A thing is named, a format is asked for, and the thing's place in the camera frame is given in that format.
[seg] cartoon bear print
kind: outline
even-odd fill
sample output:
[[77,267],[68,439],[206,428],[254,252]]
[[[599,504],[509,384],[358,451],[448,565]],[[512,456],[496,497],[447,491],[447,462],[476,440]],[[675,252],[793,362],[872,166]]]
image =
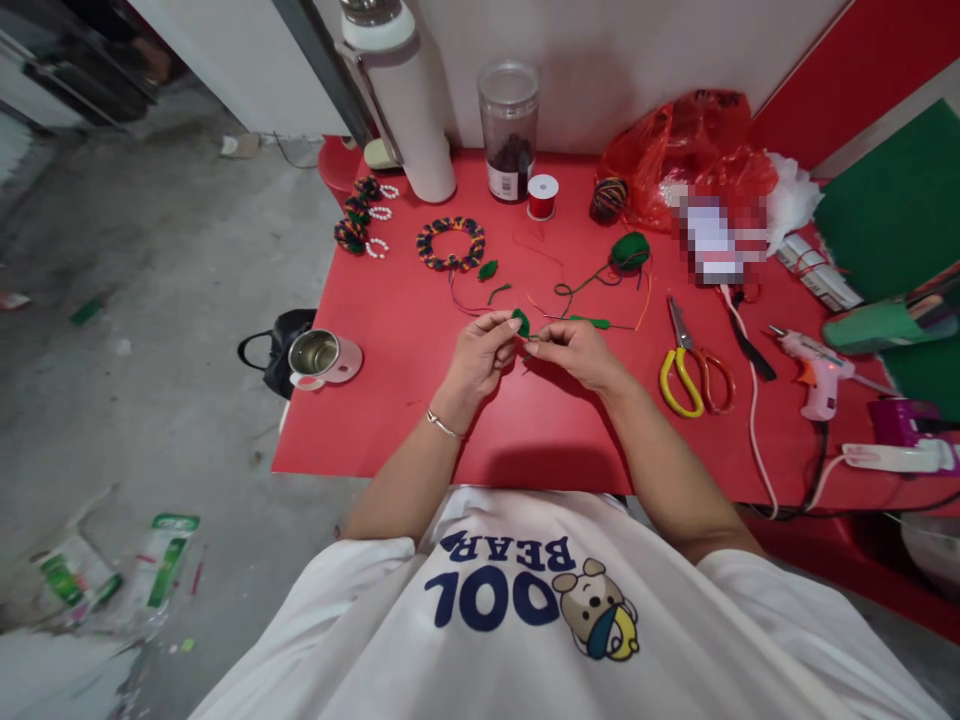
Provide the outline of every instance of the cartoon bear print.
[[587,558],[582,575],[557,575],[553,589],[560,593],[560,611],[580,652],[622,662],[640,652],[637,609],[606,570],[599,560]]

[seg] hot glue gun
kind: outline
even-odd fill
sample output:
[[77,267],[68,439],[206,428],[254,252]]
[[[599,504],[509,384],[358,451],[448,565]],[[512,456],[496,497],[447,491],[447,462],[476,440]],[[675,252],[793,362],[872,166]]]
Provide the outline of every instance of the hot glue gun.
[[770,329],[780,336],[784,352],[803,363],[797,380],[809,385],[810,392],[800,414],[807,420],[831,420],[837,414],[837,385],[856,377],[854,364],[806,335],[773,325]]

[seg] blurred label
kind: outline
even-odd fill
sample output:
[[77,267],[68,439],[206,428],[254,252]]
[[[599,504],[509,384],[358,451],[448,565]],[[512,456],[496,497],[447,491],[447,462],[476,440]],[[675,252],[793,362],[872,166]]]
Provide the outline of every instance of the blurred label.
[[520,188],[519,173],[504,173],[495,170],[490,163],[487,163],[487,179],[490,183],[490,192],[501,200],[518,200],[517,195]]

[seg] black bag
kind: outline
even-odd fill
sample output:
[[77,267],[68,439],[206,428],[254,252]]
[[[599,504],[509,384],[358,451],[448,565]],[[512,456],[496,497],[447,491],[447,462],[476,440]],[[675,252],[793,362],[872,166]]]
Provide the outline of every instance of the black bag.
[[[293,385],[290,383],[290,363],[287,356],[293,341],[313,327],[316,310],[288,310],[277,318],[273,330],[257,333],[243,340],[237,345],[237,356],[247,367],[254,370],[263,370],[263,382],[277,395],[287,400],[293,395]],[[266,367],[254,365],[247,360],[247,343],[258,337],[270,336],[270,362]]]

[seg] scissors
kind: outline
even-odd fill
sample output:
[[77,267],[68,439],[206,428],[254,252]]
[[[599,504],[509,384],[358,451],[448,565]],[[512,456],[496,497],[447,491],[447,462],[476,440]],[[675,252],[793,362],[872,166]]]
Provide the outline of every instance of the scissors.
[[[670,308],[673,328],[677,333],[677,349],[668,352],[667,357],[663,361],[663,365],[660,366],[660,392],[663,393],[663,399],[666,400],[671,410],[682,417],[698,418],[703,415],[704,407],[706,407],[707,412],[711,415],[720,415],[727,412],[733,407],[734,400],[736,400],[737,397],[737,388],[733,381],[733,375],[722,360],[711,355],[703,348],[694,348],[693,338],[690,336],[690,332],[683,322],[683,311],[680,309],[680,306],[677,305],[677,301],[673,295],[667,296],[667,306]],[[694,360],[696,360],[700,366],[700,376],[703,381],[702,395],[687,373],[685,365],[687,353],[693,355]],[[710,373],[707,363],[715,366],[726,381],[727,402],[722,407],[717,406],[710,393]],[[677,402],[676,398],[673,397],[673,393],[670,392],[669,381],[671,366],[677,368],[677,375],[680,376],[680,382],[683,383],[683,387],[693,401],[693,410],[687,410],[683,407]]]

